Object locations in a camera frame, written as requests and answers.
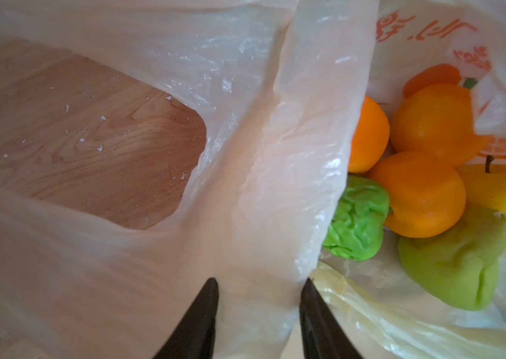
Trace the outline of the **yellow apple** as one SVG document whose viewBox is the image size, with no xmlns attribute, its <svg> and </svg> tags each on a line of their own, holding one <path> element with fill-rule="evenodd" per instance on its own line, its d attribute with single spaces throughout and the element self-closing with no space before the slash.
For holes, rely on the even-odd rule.
<svg viewBox="0 0 506 359">
<path fill-rule="evenodd" d="M 467 203 L 495 209 L 506 215 L 506 165 L 496 164 L 488 155 L 480 165 L 456 168 L 467 191 Z"/>
</svg>

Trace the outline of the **translucent plastic bag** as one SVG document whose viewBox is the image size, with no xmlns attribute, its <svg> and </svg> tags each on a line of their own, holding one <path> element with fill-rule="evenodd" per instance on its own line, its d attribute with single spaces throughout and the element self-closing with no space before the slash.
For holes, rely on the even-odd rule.
<svg viewBox="0 0 506 359">
<path fill-rule="evenodd" d="M 476 127 L 506 135 L 506 1 L 0 1 L 1 31 L 165 91 L 207 129 L 180 206 L 148 230 L 0 189 L 0 320 L 58 358 L 151 358 L 213 277 L 215 357 L 278 358 L 302 351 L 312 278 L 365 355 L 506 358 L 506 327 L 449 324 L 398 274 L 380 299 L 372 275 L 319 263 L 364 95 L 420 68 L 420 45 L 376 38 L 392 10 L 474 21 L 428 57 L 482 43 Z"/>
</svg>

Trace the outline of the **light green crinkled fruit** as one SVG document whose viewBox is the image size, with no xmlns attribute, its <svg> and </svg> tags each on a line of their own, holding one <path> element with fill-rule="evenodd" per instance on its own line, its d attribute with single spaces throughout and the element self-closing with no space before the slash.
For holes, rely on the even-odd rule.
<svg viewBox="0 0 506 359">
<path fill-rule="evenodd" d="M 347 177 L 323 248 L 336 257 L 363 262 L 380 251 L 390 209 L 387 190 L 372 179 Z"/>
</svg>

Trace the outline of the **green pear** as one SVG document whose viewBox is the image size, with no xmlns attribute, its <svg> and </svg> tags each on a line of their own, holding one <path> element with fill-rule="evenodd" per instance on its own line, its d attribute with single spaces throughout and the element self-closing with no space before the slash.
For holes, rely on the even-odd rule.
<svg viewBox="0 0 506 359">
<path fill-rule="evenodd" d="M 499 281 L 499 258 L 506 250 L 506 215 L 469 206 L 456 225 L 437 236 L 401 236 L 398 254 L 404 272 L 427 293 L 464 311 L 491 303 Z"/>
</svg>

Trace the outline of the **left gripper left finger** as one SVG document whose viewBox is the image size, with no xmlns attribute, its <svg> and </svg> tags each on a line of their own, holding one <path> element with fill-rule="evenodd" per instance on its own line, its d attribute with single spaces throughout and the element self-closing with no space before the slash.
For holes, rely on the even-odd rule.
<svg viewBox="0 0 506 359">
<path fill-rule="evenodd" d="M 218 282 L 215 278 L 208 278 L 153 359 L 213 358 L 218 300 Z"/>
</svg>

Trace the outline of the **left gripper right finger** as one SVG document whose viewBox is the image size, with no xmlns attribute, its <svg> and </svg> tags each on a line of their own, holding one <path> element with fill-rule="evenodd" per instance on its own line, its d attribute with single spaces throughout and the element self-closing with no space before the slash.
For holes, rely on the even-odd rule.
<svg viewBox="0 0 506 359">
<path fill-rule="evenodd" d="M 306 359 L 362 359 L 311 279 L 301 291 L 299 319 Z"/>
</svg>

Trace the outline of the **orange fruit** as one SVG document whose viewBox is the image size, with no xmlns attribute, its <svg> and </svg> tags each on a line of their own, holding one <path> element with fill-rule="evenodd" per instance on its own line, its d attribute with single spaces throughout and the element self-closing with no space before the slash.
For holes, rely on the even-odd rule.
<svg viewBox="0 0 506 359">
<path fill-rule="evenodd" d="M 364 97 L 360 119 L 351 142 L 348 172 L 369 171 L 383 156 L 390 138 L 390 123 L 380 105 Z"/>
<path fill-rule="evenodd" d="M 367 174 L 390 196 L 385 226 L 401 236 L 429 238 L 453 227 L 464 214 L 466 189 L 449 163 L 408 151 L 380 160 Z"/>
<path fill-rule="evenodd" d="M 400 153 L 431 154 L 454 167 L 469 162 L 491 141 L 474 132 L 471 92 L 436 84 L 405 100 L 390 124 L 390 141 Z"/>
</svg>

